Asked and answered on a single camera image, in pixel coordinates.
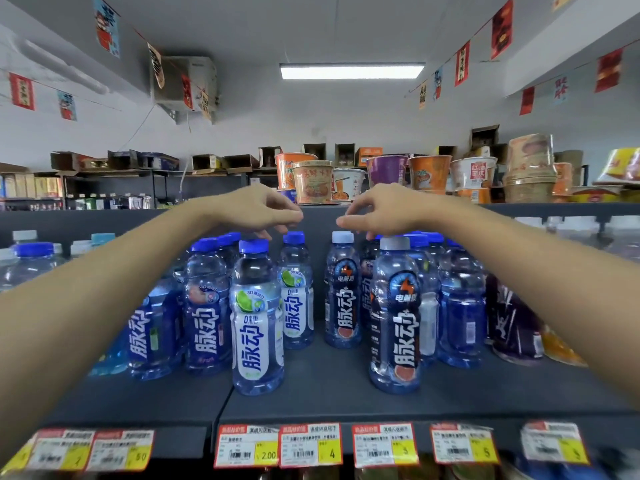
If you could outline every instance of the fluorescent light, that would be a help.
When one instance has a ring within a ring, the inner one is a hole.
[[[281,64],[283,79],[415,79],[424,64]]]

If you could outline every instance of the tube light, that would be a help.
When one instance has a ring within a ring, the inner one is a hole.
[[[415,79],[424,64],[280,64],[283,79]]]

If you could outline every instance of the red and white price tag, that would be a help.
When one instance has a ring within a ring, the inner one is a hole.
[[[218,428],[213,468],[275,467],[278,464],[278,428],[225,424]]]
[[[339,423],[291,424],[280,428],[281,468],[342,464]]]
[[[411,423],[358,424],[351,427],[356,468],[417,465]]]
[[[37,432],[26,470],[84,470],[94,431],[41,429]]]
[[[524,456],[528,460],[556,461],[588,465],[580,430],[574,423],[537,421],[520,432]]]
[[[153,430],[100,431],[95,434],[87,472],[141,472],[151,460]]]
[[[431,441],[436,463],[500,463],[491,428],[468,424],[432,424]]]

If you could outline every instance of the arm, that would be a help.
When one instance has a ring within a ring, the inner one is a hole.
[[[282,225],[301,219],[263,185],[194,199],[0,294],[0,465],[86,375],[183,249],[208,232],[286,232]]]
[[[353,215],[373,206],[369,214]],[[640,404],[640,267],[558,239],[470,204],[398,184],[376,185],[353,202],[340,227],[394,235],[437,231],[462,244],[569,343],[602,377]]]

